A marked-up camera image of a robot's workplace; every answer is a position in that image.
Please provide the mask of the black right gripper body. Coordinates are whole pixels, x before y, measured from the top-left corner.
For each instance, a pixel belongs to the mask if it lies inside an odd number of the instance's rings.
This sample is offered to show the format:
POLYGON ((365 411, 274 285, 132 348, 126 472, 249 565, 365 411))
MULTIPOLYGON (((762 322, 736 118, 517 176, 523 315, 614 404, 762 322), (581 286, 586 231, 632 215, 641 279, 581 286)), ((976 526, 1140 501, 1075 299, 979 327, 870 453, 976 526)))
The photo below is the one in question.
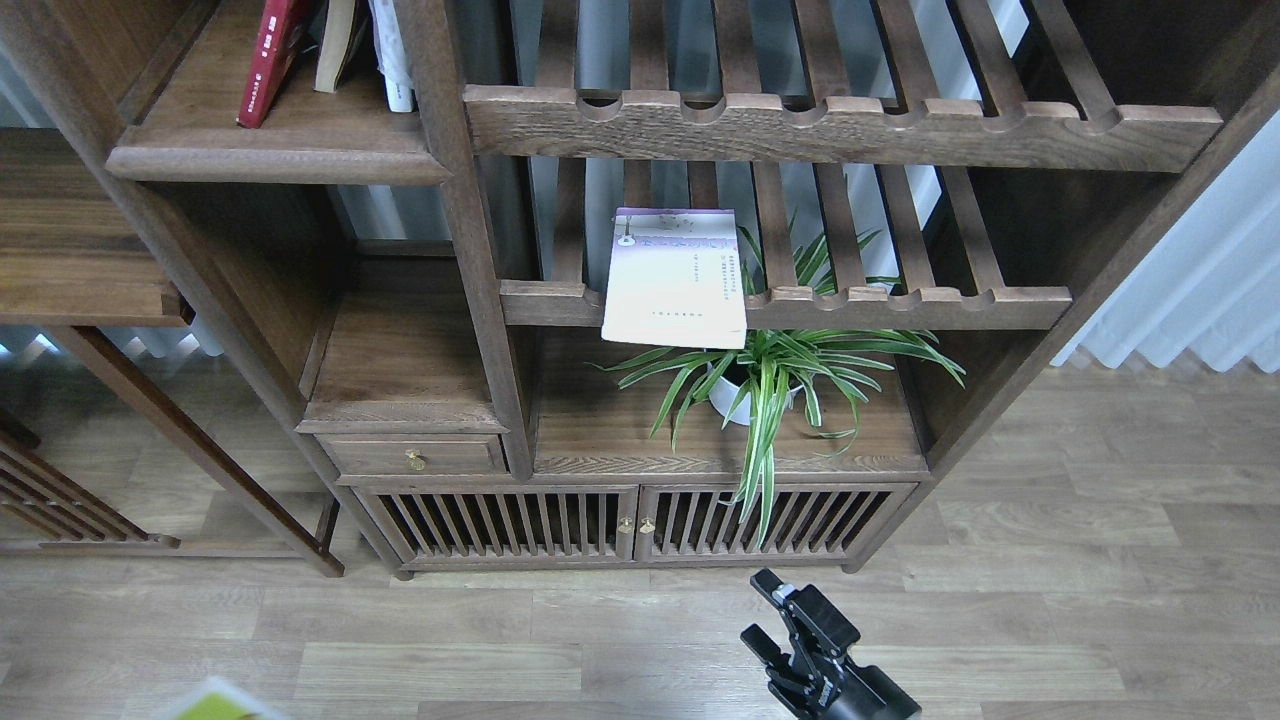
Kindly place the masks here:
POLYGON ((799 719, 919 719, 922 707, 876 665, 849 648, 859 630, 814 585, 773 585, 765 597, 788 628, 791 653, 765 641, 771 693, 799 719))

